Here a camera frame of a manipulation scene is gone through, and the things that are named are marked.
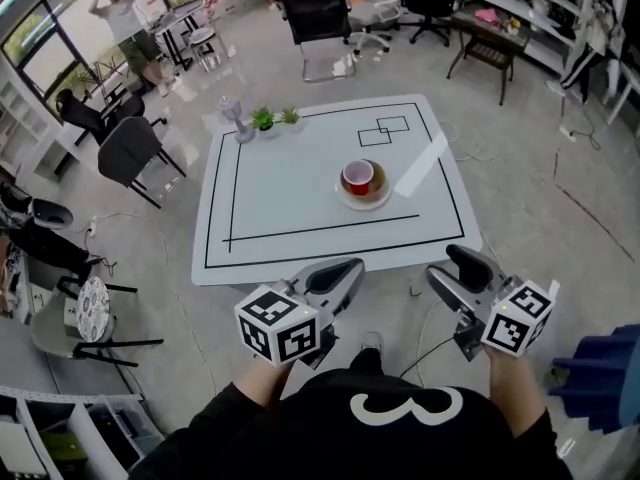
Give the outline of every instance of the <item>black shirt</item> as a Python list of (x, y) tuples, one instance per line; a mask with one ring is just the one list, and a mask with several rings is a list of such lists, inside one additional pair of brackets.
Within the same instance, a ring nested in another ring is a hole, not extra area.
[(474, 391), (333, 370), (274, 409), (230, 384), (130, 478), (570, 479), (555, 437), (548, 413), (514, 439)]

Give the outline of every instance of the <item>sneaker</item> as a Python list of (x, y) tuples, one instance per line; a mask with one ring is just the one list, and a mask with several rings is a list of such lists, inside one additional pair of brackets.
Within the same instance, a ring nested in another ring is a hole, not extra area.
[(382, 356), (383, 341), (382, 334), (375, 331), (367, 331), (360, 338), (360, 350), (365, 348), (375, 348)]
[(547, 80), (547, 87), (552, 91), (555, 92), (558, 96), (561, 96), (564, 98), (564, 95), (566, 94), (566, 91), (562, 88), (562, 86), (556, 82), (555, 80)]

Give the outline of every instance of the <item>black and white cube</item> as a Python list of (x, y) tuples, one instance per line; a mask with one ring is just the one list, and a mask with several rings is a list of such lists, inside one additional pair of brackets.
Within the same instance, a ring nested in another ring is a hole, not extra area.
[(274, 366), (320, 348), (319, 313), (260, 286), (234, 308), (242, 342)]
[(547, 292), (527, 281), (493, 306), (481, 341), (521, 356), (542, 333), (554, 302)]

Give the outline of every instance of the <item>tile floor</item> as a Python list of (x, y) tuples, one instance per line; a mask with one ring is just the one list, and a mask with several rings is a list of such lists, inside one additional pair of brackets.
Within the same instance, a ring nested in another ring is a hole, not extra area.
[[(410, 45), (407, 39), (412, 31), (403, 29), (394, 34), (388, 54), (367, 46), (355, 77), (308, 85), (302, 82), (301, 58), (289, 27), (277, 13), (254, 11), (230, 20), (222, 32), (234, 52), (230, 61), (206, 75), (195, 66), (180, 77), (167, 98), (147, 98), (149, 117), (171, 114), (170, 125), (159, 135), (177, 161), (188, 166), (186, 180), (159, 162), (147, 168), (145, 180), (157, 189), (162, 211), (78, 164), (68, 170), (60, 186), (59, 202), (76, 217), (67, 236), (78, 244), (91, 216), (118, 214), (99, 219), (96, 237), (88, 245), (92, 252), (118, 262), (114, 282), (140, 289), (136, 297), (116, 296), (117, 335), (166, 340), (162, 346), (130, 352), (140, 363), (135, 376), (163, 430), (187, 424), (250, 360), (232, 317), (232, 307), (242, 293), (229, 286), (196, 287), (190, 280), (200, 184), (211, 130), (223, 122), (215, 110), (222, 95), (239, 97), (244, 108), (251, 109), (261, 103), (303, 107), (424, 94), (436, 116), (449, 122), (443, 124), (449, 140), (459, 133), (451, 146), (454, 155), (464, 160), (464, 148), (478, 159), (458, 166), (486, 243), (504, 269), (542, 286), (552, 279), (562, 285), (555, 315), (530, 353), (541, 385), (548, 382), (550, 360), (570, 356), (582, 336), (608, 334), (617, 325), (637, 322), (640, 158), (622, 120), (604, 126), (607, 110), (595, 94), (586, 112), (595, 124), (601, 151), (595, 151), (584, 137), (572, 142), (558, 132), (560, 99), (544, 85), (548, 74), (524, 60), (517, 61), (505, 105), (499, 107), (500, 77), (492, 68), (468, 59), (459, 64), (451, 80), (445, 79), (457, 40), (447, 49), (425, 34)], [(329, 43), (310, 45), (309, 55), (343, 48), (339, 41)], [(589, 129), (573, 104), (568, 106), (565, 123), (569, 128)], [(83, 147), (95, 149), (95, 144), (87, 140)], [(485, 252), (492, 254), (488, 246)], [(368, 274), (358, 297), (340, 317), (338, 331), (343, 339), (322, 367), (346, 365), (357, 350), (362, 330), (383, 334), (384, 366), (390, 374), (398, 374), (415, 360), (418, 348), (424, 351), (449, 337), (455, 326), (451, 311), (440, 304), (427, 318), (435, 294), (425, 289), (419, 298), (409, 297), (409, 282), (422, 268)], [(98, 273), (108, 276), (102, 267)], [(482, 393), (488, 391), (487, 372), (484, 357), (467, 363), (451, 343), (420, 364), (429, 386), (461, 385)], [(297, 366), (288, 391), (308, 375)], [(407, 378), (420, 382), (415, 369)], [(633, 431), (605, 437), (590, 433), (585, 421), (564, 416), (557, 399), (547, 401), (559, 446), (567, 442), (570, 446), (575, 440), (566, 460), (576, 478), (599, 478), (606, 460), (616, 449), (616, 456), (620, 455)]]

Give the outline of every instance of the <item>sleeve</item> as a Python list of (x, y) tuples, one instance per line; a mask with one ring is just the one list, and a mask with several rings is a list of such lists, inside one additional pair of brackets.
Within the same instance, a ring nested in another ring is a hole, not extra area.
[(132, 480), (214, 478), (217, 454), (264, 408), (229, 384), (188, 427), (171, 434), (131, 472)]
[(529, 430), (515, 440), (516, 459), (520, 464), (527, 465), (526, 476), (523, 476), (523, 479), (573, 479), (567, 465), (558, 457), (556, 438), (557, 434), (551, 427), (549, 411), (545, 411)]

